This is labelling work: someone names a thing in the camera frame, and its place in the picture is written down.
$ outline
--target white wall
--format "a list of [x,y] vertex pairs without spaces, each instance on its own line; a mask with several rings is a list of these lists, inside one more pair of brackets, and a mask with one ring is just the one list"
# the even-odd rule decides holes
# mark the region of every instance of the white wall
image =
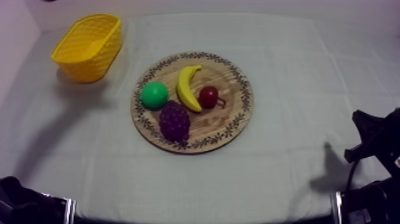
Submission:
[[0,1],[0,105],[40,35],[23,0]]
[[123,17],[162,13],[271,13],[397,32],[399,0],[26,0],[43,30],[69,26],[91,13]]

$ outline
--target floral border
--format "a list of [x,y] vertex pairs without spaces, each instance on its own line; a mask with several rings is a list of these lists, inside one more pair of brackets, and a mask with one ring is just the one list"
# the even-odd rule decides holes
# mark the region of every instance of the floral border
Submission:
[[[214,136],[205,137],[202,140],[196,140],[195,142],[170,142],[166,140],[161,133],[153,126],[150,120],[144,116],[145,108],[143,107],[140,100],[140,93],[143,90],[143,87],[150,82],[157,71],[161,71],[164,67],[170,66],[173,62],[176,62],[180,58],[206,58],[208,60],[213,60],[216,63],[224,64],[229,67],[232,75],[235,77],[235,80],[240,84],[241,91],[241,100],[243,103],[242,111],[238,112],[235,115],[235,118],[225,126],[225,131],[220,133],[218,132]],[[134,98],[134,110],[137,114],[137,121],[142,124],[142,126],[148,130],[152,137],[157,138],[160,143],[171,145],[173,148],[177,150],[186,150],[189,148],[198,149],[207,145],[217,144],[225,138],[230,138],[233,136],[233,131],[239,128],[241,121],[245,119],[245,113],[250,112],[251,110],[251,90],[249,89],[249,82],[247,78],[242,75],[239,68],[233,65],[229,60],[224,59],[218,55],[210,54],[206,52],[185,52],[179,55],[174,55],[167,60],[160,61],[155,67],[151,68],[146,75],[137,83],[137,89],[133,93]]]

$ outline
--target plastic fruit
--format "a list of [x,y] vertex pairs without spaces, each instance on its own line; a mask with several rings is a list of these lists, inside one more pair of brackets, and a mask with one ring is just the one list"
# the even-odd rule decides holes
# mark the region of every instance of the plastic fruit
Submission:
[[185,142],[189,138],[189,116],[175,101],[168,101],[162,108],[159,125],[162,135],[171,142]]
[[199,103],[203,108],[211,109],[217,105],[218,100],[222,101],[222,108],[225,107],[226,101],[218,97],[218,89],[215,86],[205,86],[199,94]]
[[168,101],[168,89],[161,82],[149,82],[143,87],[142,102],[150,109],[161,108]]
[[201,69],[201,66],[187,66],[183,68],[180,71],[178,83],[176,85],[178,96],[182,103],[195,112],[201,112],[202,108],[190,90],[189,82],[199,69]]

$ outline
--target green ball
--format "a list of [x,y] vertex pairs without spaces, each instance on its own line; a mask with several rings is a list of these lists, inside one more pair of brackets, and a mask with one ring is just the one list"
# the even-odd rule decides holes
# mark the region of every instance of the green ball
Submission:
[[142,102],[150,109],[158,109],[168,101],[168,89],[161,82],[149,82],[143,87]]

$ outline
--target table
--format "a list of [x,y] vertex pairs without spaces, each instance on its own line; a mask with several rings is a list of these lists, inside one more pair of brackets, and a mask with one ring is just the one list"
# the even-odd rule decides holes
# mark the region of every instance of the table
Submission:
[[[77,200],[81,216],[146,223],[260,223],[330,211],[351,113],[386,116],[400,103],[400,43],[376,33],[267,14],[123,19],[123,46],[101,81],[68,86],[50,54],[67,28],[43,33],[0,108],[0,175]],[[220,150],[174,155],[130,117],[138,77],[183,51],[223,56],[247,75],[255,108]],[[363,160],[358,185],[389,175]]]

